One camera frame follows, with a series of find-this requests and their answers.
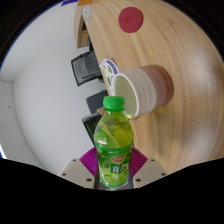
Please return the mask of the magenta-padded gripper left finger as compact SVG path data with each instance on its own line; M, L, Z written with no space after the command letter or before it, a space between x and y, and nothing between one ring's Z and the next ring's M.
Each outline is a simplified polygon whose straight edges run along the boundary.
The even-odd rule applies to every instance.
M73 158L58 176L84 188L98 189L100 178L97 149L90 149L81 158Z

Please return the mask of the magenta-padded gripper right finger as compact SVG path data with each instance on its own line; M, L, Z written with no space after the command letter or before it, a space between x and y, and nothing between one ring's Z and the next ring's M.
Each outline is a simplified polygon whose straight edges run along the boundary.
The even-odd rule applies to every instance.
M132 149L128 174L130 189L141 188L166 175L166 170L155 158L148 159L139 150Z

